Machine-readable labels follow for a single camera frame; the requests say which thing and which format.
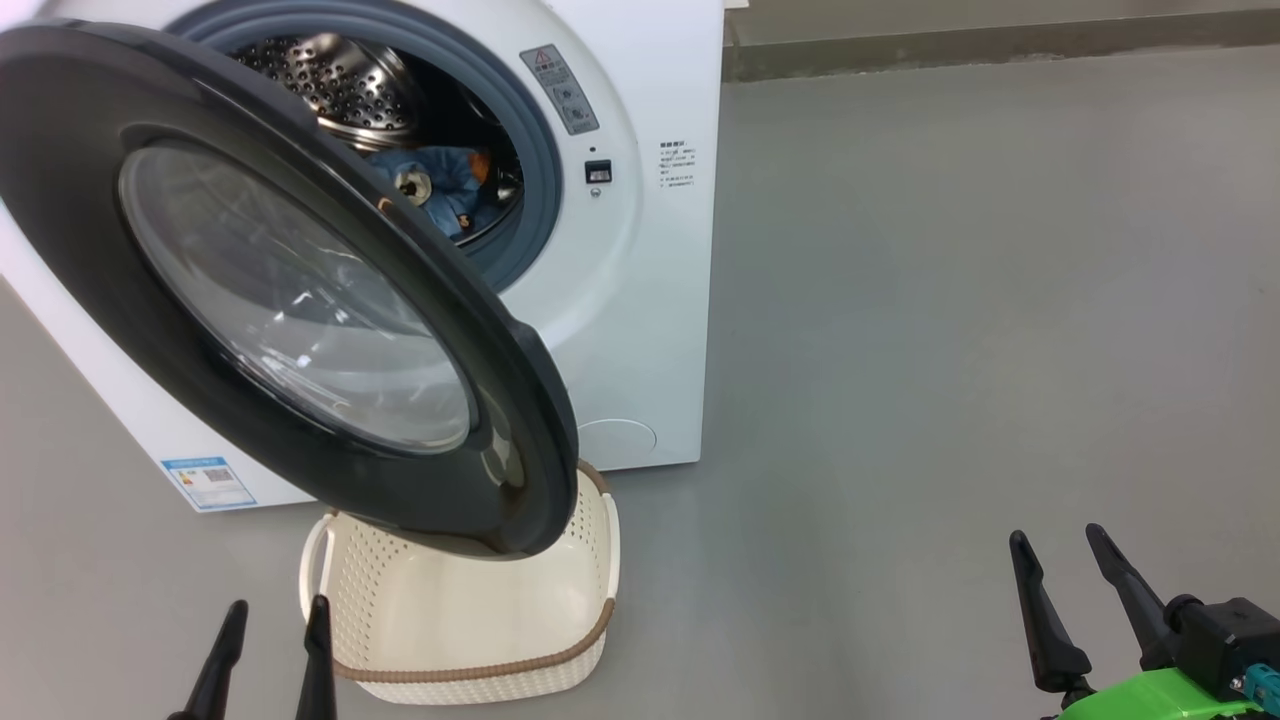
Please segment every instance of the blue clothing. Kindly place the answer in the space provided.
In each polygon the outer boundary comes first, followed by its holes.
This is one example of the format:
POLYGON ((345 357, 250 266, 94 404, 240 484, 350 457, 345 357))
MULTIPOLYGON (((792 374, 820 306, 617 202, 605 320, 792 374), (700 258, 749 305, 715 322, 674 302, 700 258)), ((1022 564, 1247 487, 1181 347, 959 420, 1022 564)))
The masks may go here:
POLYGON ((431 195, 421 209, 452 240, 465 238, 498 218, 499 210, 480 197, 480 181, 471 170, 470 147, 419 147, 383 150, 366 160, 387 179, 402 173, 422 173, 431 179, 431 195))

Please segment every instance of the orange object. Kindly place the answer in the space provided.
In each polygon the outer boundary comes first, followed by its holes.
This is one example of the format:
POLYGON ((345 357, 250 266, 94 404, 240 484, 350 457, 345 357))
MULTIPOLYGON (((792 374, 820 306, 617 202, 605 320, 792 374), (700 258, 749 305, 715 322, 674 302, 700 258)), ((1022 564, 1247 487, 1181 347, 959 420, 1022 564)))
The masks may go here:
POLYGON ((472 152, 467 160, 471 163, 471 174, 475 176, 480 184, 484 184, 489 179, 489 154, 488 152, 472 152))

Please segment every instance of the clothing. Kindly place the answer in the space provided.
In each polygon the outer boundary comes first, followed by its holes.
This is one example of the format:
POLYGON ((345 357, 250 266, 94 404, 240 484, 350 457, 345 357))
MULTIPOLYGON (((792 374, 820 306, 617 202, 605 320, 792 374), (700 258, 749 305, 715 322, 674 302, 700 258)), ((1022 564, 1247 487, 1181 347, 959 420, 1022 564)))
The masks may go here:
POLYGON ((366 160, 425 210, 431 223, 451 240, 466 238, 498 219, 499 208, 480 190, 490 173, 486 152, 471 147, 426 146, 384 150, 366 160))

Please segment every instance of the gray floor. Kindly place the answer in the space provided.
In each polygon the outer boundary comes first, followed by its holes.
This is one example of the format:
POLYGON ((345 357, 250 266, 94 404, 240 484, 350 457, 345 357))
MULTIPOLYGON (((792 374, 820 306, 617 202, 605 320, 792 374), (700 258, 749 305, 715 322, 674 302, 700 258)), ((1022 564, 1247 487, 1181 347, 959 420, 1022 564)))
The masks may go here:
MULTIPOLYGON (((727 88, 705 456, 614 475, 595 675, 343 717, 1039 717, 1019 527, 1094 684, 1138 652, 1087 521, 1166 597, 1280 611, 1277 64, 727 88)), ((292 716, 319 509, 195 516, 12 293, 0 332, 0 716, 164 717, 236 597, 228 717, 292 716)))

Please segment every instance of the wall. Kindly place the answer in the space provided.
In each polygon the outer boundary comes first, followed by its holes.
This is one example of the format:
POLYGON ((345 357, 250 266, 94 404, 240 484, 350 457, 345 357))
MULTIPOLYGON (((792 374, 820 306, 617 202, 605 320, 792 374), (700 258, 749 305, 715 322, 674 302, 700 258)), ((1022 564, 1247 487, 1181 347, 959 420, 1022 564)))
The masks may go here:
POLYGON ((726 42, 769 45, 993 26, 1280 8, 1280 0, 750 0, 726 42))

